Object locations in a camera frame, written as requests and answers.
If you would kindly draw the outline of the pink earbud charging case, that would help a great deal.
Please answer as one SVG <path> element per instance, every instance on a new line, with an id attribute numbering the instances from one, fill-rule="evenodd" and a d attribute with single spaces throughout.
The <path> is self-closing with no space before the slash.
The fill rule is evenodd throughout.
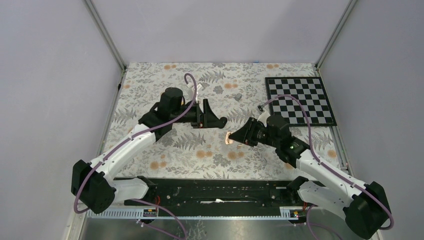
<path id="1" fill-rule="evenodd" d="M 230 139 L 231 133 L 232 133 L 231 131 L 228 131 L 225 135 L 224 142 L 226 145 L 231 145 L 234 142 L 232 139 Z"/>

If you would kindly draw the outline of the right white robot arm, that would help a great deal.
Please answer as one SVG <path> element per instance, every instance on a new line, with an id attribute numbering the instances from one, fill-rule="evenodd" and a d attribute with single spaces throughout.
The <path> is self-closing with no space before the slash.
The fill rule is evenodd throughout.
<path id="1" fill-rule="evenodd" d="M 225 142 L 273 147 L 284 163 L 323 184 L 319 186 L 298 177 L 291 182 L 287 201 L 293 206 L 303 202 L 317 205 L 339 216 L 362 239 L 369 240 L 386 221 L 393 220 L 385 190 L 379 183 L 367 184 L 327 164 L 307 143 L 292 135 L 289 124 L 280 115 L 250 117 L 240 129 L 228 132 Z"/>

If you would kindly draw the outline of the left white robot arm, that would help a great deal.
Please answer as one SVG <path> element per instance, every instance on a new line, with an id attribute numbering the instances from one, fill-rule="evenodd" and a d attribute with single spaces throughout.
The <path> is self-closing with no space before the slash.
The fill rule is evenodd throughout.
<path id="1" fill-rule="evenodd" d="M 155 192 L 144 180 L 138 177 L 116 180 L 115 177 L 139 152 L 171 131 L 173 123 L 189 123 L 194 129 L 224 128 L 228 119 L 217 117 L 207 99 L 202 104 L 200 107 L 195 95 L 191 101 L 185 102 L 181 89 L 169 87 L 134 128 L 111 149 L 88 162 L 82 159 L 76 162 L 71 178 L 74 211 L 82 212 L 78 209 L 78 201 L 96 214 L 102 213 L 113 203 L 131 199 L 137 199 L 144 206 L 152 204 Z"/>

